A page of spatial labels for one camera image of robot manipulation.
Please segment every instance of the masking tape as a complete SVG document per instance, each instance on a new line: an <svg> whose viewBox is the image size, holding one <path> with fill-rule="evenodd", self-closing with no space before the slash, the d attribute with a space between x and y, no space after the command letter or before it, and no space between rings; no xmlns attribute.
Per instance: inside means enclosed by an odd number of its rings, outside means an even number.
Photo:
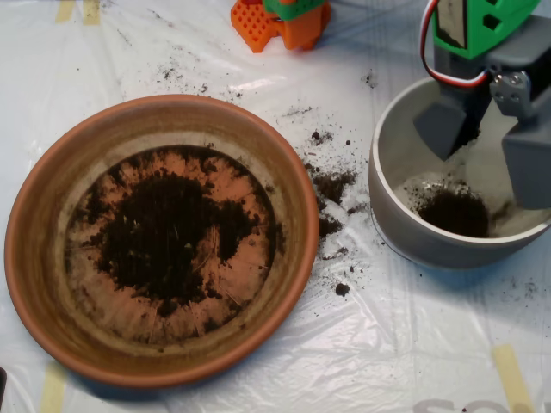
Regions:
<svg viewBox="0 0 551 413"><path fill-rule="evenodd" d="M513 347L510 344L494 347L492 355L511 413L535 413Z"/></svg>
<svg viewBox="0 0 551 413"><path fill-rule="evenodd" d="M59 2L58 14L55 16L55 22L63 23L69 21L74 8L75 0L61 0Z"/></svg>
<svg viewBox="0 0 551 413"><path fill-rule="evenodd" d="M84 25L100 24L100 0L84 0Z"/></svg>
<svg viewBox="0 0 551 413"><path fill-rule="evenodd" d="M61 413L67 373L56 361L46 367L46 378L42 389L40 413Z"/></svg>

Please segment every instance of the white wire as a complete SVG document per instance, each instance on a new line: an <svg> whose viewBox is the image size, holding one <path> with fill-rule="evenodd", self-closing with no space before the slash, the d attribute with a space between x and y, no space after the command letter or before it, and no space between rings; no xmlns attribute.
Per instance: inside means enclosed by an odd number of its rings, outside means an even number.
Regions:
<svg viewBox="0 0 551 413"><path fill-rule="evenodd" d="M429 20L431 18L429 10L430 10L431 6L433 5L433 3L438 4L438 2L439 2L439 0L429 0L429 2L427 3L427 6L424 9L423 19L421 19L421 30L420 30L420 33L419 33L419 50L421 50L421 51L424 49L423 42L426 41L428 31L429 31ZM461 79L459 77L453 77L453 76L450 76L450 75L445 75L443 73L440 73L439 71L435 71L434 69L429 67L429 64L427 64L426 67L432 75L439 78L443 82L458 83L458 84L462 84L462 85L465 85L465 86L473 85L474 83L479 82L479 80L481 78L483 78L487 75L487 70L483 70L477 77L474 77L472 79Z"/></svg>

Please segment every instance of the white table surface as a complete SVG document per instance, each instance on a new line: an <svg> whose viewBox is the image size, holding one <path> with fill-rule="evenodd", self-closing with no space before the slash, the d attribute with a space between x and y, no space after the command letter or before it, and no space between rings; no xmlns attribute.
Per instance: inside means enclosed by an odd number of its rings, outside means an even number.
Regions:
<svg viewBox="0 0 551 413"><path fill-rule="evenodd" d="M347 215L368 201L375 122L425 76L417 54L424 1L331 4L313 52L290 52L274 39L252 54L231 26L232 0L101 0L93 26L83 25L81 2L56 23L57 0L0 0L2 231L28 172L68 129L116 103L199 93L203 84L205 96L268 121L308 162L358 174L343 206L328 207L344 228L319 251L344 246L348 255L316 261L293 313L253 355L218 377L163 391L122 391L68 373L64 413L507 412L491 356L504 343L517 353L536 410L551 403L551 233L491 267L445 273L382 245L368 212ZM538 14L551 15L550 0ZM334 139L315 146L315 130ZM335 294L338 282L350 286L345 298ZM50 363L0 277L3 413L43 413ZM435 400L440 408L426 407Z"/></svg>

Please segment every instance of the orange 3d-printed part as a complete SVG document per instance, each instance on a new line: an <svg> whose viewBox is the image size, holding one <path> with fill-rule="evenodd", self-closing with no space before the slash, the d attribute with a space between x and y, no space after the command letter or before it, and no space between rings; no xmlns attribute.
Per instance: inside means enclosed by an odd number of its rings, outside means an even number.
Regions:
<svg viewBox="0 0 551 413"><path fill-rule="evenodd" d="M310 50L330 19L329 2L286 22L279 20L277 14L268 13L260 0L238 0L232 8L232 25L254 53L260 53L277 35L282 36L289 50L296 47Z"/></svg>

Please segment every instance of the terracotta saucer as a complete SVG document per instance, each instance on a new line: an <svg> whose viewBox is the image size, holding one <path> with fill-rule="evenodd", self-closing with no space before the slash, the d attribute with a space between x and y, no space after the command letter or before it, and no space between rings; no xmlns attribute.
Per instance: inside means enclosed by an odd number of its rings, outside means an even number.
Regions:
<svg viewBox="0 0 551 413"><path fill-rule="evenodd" d="M280 134L228 103L154 96L47 151L15 201L4 259L15 308L52 357L155 388L220 372L266 340L317 243L312 185Z"/></svg>

